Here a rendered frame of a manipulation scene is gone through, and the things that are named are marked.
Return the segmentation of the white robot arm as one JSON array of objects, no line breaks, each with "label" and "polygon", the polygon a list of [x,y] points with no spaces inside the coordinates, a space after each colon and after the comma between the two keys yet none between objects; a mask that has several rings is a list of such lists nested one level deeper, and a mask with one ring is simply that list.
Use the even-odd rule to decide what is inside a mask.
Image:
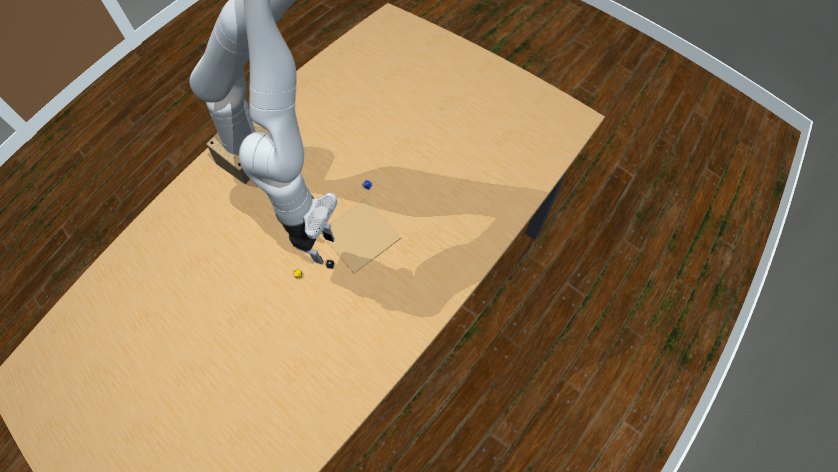
[{"label": "white robot arm", "polygon": [[[296,66],[276,25],[295,1],[229,0],[190,75],[190,87],[206,102],[225,150],[239,155],[245,174],[280,211],[300,207],[308,192],[300,173],[304,147],[295,113]],[[248,60],[249,106],[243,67]],[[253,122],[270,134],[255,132]]]}]

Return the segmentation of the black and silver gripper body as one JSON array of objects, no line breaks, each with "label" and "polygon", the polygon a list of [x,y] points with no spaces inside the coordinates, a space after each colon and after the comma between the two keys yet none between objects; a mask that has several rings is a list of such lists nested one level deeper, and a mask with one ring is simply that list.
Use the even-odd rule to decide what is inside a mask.
[{"label": "black and silver gripper body", "polygon": [[297,209],[280,211],[272,205],[278,221],[289,233],[292,245],[304,251],[312,249],[338,202],[335,194],[327,193],[314,199],[308,188],[307,191],[306,200]]}]

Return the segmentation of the beige square mat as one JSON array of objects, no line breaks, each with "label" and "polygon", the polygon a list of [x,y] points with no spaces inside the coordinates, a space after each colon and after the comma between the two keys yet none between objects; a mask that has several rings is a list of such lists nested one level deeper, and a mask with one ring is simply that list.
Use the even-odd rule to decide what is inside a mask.
[{"label": "beige square mat", "polygon": [[327,242],[355,274],[401,237],[366,198],[331,223]]}]

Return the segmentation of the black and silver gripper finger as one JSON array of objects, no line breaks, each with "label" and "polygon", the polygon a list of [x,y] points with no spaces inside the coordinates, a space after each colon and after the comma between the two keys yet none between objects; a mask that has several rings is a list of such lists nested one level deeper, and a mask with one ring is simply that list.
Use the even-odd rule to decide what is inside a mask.
[{"label": "black and silver gripper finger", "polygon": [[[303,251],[303,252],[305,252],[305,253],[308,253],[308,254],[310,254],[310,256],[311,256],[311,255],[313,255],[313,256],[311,256],[312,260],[313,260],[315,263],[318,263],[318,264],[323,265],[323,263],[324,263],[324,262],[323,262],[323,260],[322,260],[321,256],[319,255],[318,250],[311,249],[310,251],[304,251],[304,250],[301,250],[301,249],[299,249],[299,248],[296,248],[296,249],[298,249],[298,250],[300,250],[300,251]],[[314,257],[314,256],[316,256],[316,257]]]},{"label": "black and silver gripper finger", "polygon": [[323,236],[326,240],[334,242],[335,238],[334,238],[333,233],[331,231],[331,224],[327,223],[324,230],[322,231],[322,234],[323,234]]}]

